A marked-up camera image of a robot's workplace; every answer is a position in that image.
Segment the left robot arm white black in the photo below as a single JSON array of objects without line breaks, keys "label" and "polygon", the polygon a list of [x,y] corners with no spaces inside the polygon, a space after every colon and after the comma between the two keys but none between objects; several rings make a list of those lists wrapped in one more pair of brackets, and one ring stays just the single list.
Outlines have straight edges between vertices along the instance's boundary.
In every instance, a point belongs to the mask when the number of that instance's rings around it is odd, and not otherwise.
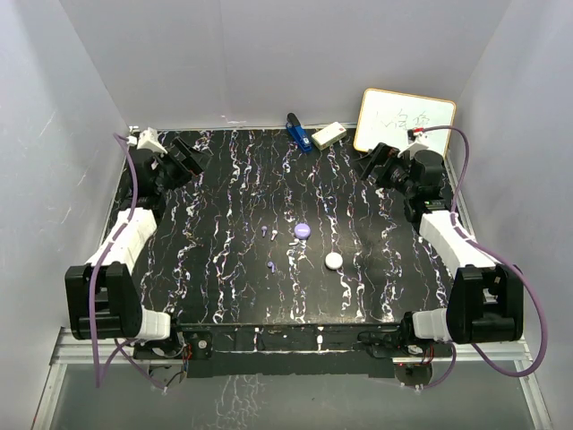
[{"label": "left robot arm white black", "polygon": [[83,265],[64,275],[69,321],[77,340],[153,341],[163,356],[176,357],[185,336],[166,312],[147,309],[133,282],[133,269],[165,214],[167,193],[203,173],[208,154],[176,137],[171,148],[140,139],[126,155],[131,183],[115,224]]}]

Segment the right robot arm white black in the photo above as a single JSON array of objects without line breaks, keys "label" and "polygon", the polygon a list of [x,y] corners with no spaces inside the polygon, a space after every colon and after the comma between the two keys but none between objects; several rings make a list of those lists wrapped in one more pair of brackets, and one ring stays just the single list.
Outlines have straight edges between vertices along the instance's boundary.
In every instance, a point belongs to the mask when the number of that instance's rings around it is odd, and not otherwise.
[{"label": "right robot arm white black", "polygon": [[406,219],[437,252],[453,276],[444,308],[405,314],[399,345],[417,356],[436,342],[479,344],[519,340],[523,334],[524,286],[508,265],[496,262],[471,239],[443,198],[444,162],[432,150],[401,152],[380,143],[354,160],[362,180],[404,198]]}]

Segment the purple earbud charging case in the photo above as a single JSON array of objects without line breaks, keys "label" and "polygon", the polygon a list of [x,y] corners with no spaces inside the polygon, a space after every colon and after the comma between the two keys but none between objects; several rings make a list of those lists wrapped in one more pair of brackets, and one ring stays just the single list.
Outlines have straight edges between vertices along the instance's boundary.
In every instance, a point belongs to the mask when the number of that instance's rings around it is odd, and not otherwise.
[{"label": "purple earbud charging case", "polygon": [[306,240],[311,235],[311,228],[306,223],[299,223],[295,225],[294,235],[300,240]]}]

